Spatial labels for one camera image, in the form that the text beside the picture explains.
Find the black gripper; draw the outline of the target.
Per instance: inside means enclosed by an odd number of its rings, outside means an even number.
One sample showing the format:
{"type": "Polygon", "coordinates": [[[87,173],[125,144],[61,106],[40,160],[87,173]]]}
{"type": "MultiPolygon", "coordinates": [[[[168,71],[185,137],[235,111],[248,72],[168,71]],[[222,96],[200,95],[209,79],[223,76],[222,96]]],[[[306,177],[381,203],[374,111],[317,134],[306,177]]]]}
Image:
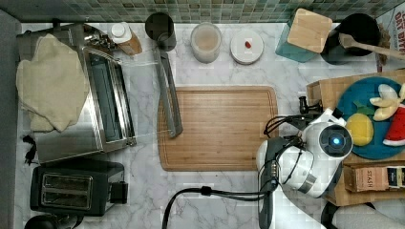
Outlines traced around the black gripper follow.
{"type": "Polygon", "coordinates": [[[322,113],[323,104],[318,100],[314,105],[309,105],[305,96],[299,97],[299,112],[301,115],[309,114],[310,112],[322,113]]]}

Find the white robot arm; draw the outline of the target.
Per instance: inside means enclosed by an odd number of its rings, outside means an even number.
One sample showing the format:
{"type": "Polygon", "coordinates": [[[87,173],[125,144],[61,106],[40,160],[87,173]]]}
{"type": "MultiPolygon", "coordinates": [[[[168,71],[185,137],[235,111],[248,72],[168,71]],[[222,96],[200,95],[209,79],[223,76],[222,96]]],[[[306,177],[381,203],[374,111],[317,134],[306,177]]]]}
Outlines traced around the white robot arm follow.
{"type": "Polygon", "coordinates": [[[289,187],[320,198],[341,175],[342,162],[352,151],[352,135],[343,113],[327,108],[301,127],[301,134],[277,136],[258,149],[260,229],[326,229],[285,195],[289,187]]]}

